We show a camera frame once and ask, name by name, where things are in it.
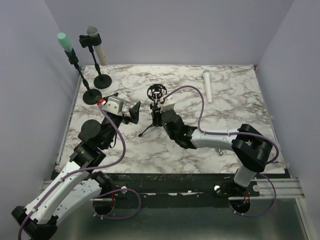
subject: microphone stand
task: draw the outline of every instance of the microphone stand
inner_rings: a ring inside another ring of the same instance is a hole
[[[85,79],[84,75],[80,70],[80,66],[78,64],[79,60],[76,56],[75,50],[72,49],[71,53],[68,53],[67,51],[64,51],[64,52],[67,55],[70,64],[74,65],[75,69],[77,69],[77,71],[79,72],[80,77],[82,79],[82,83],[86,88],[86,91],[82,96],[84,103],[88,105],[96,104],[97,103],[96,96],[102,97],[101,92],[98,89],[90,89],[88,81]]]
[[[95,53],[94,53],[94,48],[93,48],[93,46],[98,46],[101,44],[100,35],[98,34],[98,37],[90,37],[89,35],[80,35],[79,42],[83,48],[86,48],[86,47],[89,48],[89,52],[91,53],[94,61],[95,70],[98,72],[98,76],[93,81],[94,86],[97,89],[108,88],[112,83],[112,79],[109,75],[101,74],[100,66],[97,63]]]

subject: cable clip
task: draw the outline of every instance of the cable clip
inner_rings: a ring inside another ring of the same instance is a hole
[[[104,98],[101,98],[96,104],[99,105],[101,104],[102,106],[104,106],[106,104],[106,100]]]

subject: marble surface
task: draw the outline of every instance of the marble surface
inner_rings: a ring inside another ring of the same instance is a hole
[[[112,78],[112,84],[102,89],[103,96],[115,92],[125,100],[126,109],[141,101],[139,123],[121,124],[120,131],[127,146],[125,158],[119,164],[103,171],[106,173],[235,173],[240,161],[232,151],[223,150],[220,156],[214,148],[183,149],[170,140],[162,127],[138,134],[152,123],[146,91],[152,84],[163,84],[169,92],[183,85],[192,85],[204,93],[203,70],[211,73],[213,104],[205,103],[201,126],[206,130],[239,128],[251,124],[259,132],[274,139],[270,120],[252,66],[177,66],[177,65],[109,65],[101,67],[103,74]],[[84,76],[90,87],[97,76],[94,66],[85,68]],[[59,168],[63,168],[80,142],[77,138],[82,124],[103,115],[96,105],[82,100],[85,87],[80,86],[73,116],[68,129]],[[175,111],[186,124],[196,126],[201,110],[201,99],[196,91],[184,88],[174,95]],[[106,158],[101,165],[116,161],[123,146],[118,139],[115,148],[104,150]],[[281,158],[269,164],[265,173],[284,173]]]

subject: white wall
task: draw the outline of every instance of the white wall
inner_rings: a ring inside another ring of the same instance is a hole
[[[295,0],[257,76],[285,162],[299,177],[320,236],[320,1]]]
[[[53,170],[77,73],[43,0],[0,1],[0,239],[16,240],[11,216]]]
[[[98,28],[110,64],[257,64],[293,0],[45,0],[85,65]]]

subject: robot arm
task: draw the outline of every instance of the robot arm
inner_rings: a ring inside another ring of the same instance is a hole
[[[130,116],[128,116],[122,113],[124,100],[117,96],[116,93],[101,99],[102,109],[106,111],[117,128],[121,123],[137,124],[141,103],[138,102],[129,109]],[[29,214],[32,214],[23,226],[23,230],[32,240],[49,240],[63,219],[76,208],[100,194],[112,191],[111,180],[103,172],[92,173],[93,169],[87,168],[99,166],[106,156],[102,150],[109,148],[115,135],[116,130],[106,118],[102,123],[93,119],[86,121],[78,135],[82,142],[74,148],[70,161],[60,174],[36,199],[25,207],[17,206],[12,211],[13,217],[20,225]],[[66,178],[67,174],[80,169],[87,170],[79,171]],[[88,180],[84,185],[79,186],[78,184],[84,179]],[[34,209],[43,197],[46,197],[45,200],[37,209]]]
[[[233,178],[236,188],[245,191],[257,173],[265,170],[272,145],[265,140],[248,135],[209,135],[197,127],[185,125],[182,118],[172,109],[162,113],[162,126],[179,146],[185,149],[219,148],[234,151],[242,163]],[[239,129],[220,132],[245,132],[261,135],[249,124]]]

